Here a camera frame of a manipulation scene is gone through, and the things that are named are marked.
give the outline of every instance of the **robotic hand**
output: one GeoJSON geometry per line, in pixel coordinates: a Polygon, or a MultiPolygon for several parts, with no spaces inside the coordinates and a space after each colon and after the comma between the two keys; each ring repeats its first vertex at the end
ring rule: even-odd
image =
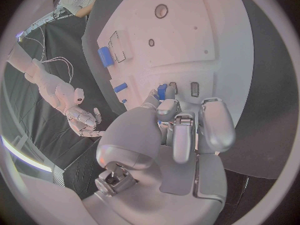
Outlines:
{"type": "Polygon", "coordinates": [[[74,89],[69,83],[48,73],[44,65],[37,59],[32,59],[19,44],[14,46],[7,61],[25,73],[29,82],[38,86],[39,93],[52,107],[67,116],[71,129],[77,135],[100,137],[104,134],[104,131],[95,131],[96,125],[102,120],[99,110],[94,108],[94,117],[78,106],[85,98],[82,89],[74,89]]]}

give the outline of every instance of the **hole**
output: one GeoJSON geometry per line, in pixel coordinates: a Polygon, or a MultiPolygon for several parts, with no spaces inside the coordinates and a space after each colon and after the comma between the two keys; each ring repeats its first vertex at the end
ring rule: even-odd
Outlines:
{"type": "Polygon", "coordinates": [[[155,16],[158,19],[163,19],[168,14],[168,7],[164,4],[160,4],[155,8],[155,16]]]}
{"type": "Polygon", "coordinates": [[[154,40],[153,39],[149,39],[149,46],[153,47],[154,46],[154,40]]]}

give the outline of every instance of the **black fabric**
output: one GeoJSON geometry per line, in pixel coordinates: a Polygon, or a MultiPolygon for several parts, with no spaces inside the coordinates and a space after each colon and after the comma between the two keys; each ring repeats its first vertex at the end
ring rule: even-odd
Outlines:
{"type": "Polygon", "coordinates": [[[110,83],[111,75],[98,55],[99,46],[97,38],[111,15],[123,0],[96,0],[89,15],[84,36],[82,37],[82,48],[87,64],[95,77],[95,80],[112,111],[121,115],[126,112],[125,106],[119,102],[110,83]]]}
{"type": "Polygon", "coordinates": [[[296,134],[297,81],[288,51],[271,21],[252,0],[242,1],[253,34],[253,76],[236,126],[236,142],[220,157],[228,170],[277,179],[296,134]]]}
{"type": "Polygon", "coordinates": [[[81,199],[93,195],[98,190],[95,179],[106,170],[96,160],[98,142],[94,142],[63,173],[64,185],[75,191],[81,199]]]}
{"type": "Polygon", "coordinates": [[[229,170],[225,172],[228,186],[227,199],[214,225],[235,223],[259,203],[276,181],[276,179],[257,178],[229,170]]]}
{"type": "MultiPolygon", "coordinates": [[[[93,112],[93,108],[97,107],[102,114],[102,122],[97,129],[105,131],[117,115],[108,106],[87,66],[81,47],[85,26],[85,19],[75,16],[47,23],[46,56],[47,59],[65,57],[73,64],[74,76],[71,85],[83,89],[85,96],[80,107],[89,112],[93,112]]],[[[40,33],[38,28],[29,36],[43,41],[40,33]]],[[[24,39],[21,46],[31,57],[41,59],[41,45],[37,42],[24,39]]],[[[67,65],[63,61],[44,64],[51,74],[69,82],[67,65]]],[[[23,73],[10,65],[5,71],[5,83],[11,106],[26,134],[37,148],[61,169],[75,161],[98,139],[79,137],[70,128],[67,118],[42,99],[38,87],[27,81],[23,73]]]]}

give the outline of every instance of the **light strip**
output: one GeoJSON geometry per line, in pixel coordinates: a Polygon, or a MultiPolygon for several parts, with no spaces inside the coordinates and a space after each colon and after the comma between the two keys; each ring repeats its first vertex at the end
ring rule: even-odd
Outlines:
{"type": "Polygon", "coordinates": [[[13,153],[15,156],[17,156],[19,159],[23,160],[24,162],[38,168],[38,169],[42,169],[45,170],[47,172],[52,172],[52,169],[48,166],[45,166],[43,164],[40,164],[36,161],[31,160],[30,158],[26,157],[25,155],[23,155],[22,153],[20,153],[18,150],[16,150],[12,145],[10,145],[3,136],[1,136],[2,139],[2,143],[3,145],[11,152],[13,153]]]}

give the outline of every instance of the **blue component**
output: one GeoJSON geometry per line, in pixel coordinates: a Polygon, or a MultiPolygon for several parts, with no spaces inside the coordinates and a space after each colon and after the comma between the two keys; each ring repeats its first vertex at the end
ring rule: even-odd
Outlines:
{"type": "Polygon", "coordinates": [[[154,94],[154,95],[153,95],[153,97],[155,97],[157,100],[159,100],[159,99],[160,99],[160,97],[159,97],[159,96],[157,96],[156,94],[154,94]]]}
{"type": "Polygon", "coordinates": [[[121,92],[122,90],[127,88],[127,84],[124,82],[119,86],[116,86],[113,90],[115,93],[121,92]]]}
{"type": "Polygon", "coordinates": [[[104,46],[104,47],[101,47],[100,49],[98,49],[98,54],[101,58],[103,66],[105,68],[107,68],[111,65],[114,65],[113,57],[112,57],[111,52],[110,52],[110,50],[107,46],[104,46]]]}
{"type": "Polygon", "coordinates": [[[165,100],[166,99],[166,89],[167,89],[167,84],[159,85],[157,88],[159,100],[165,100]]]}

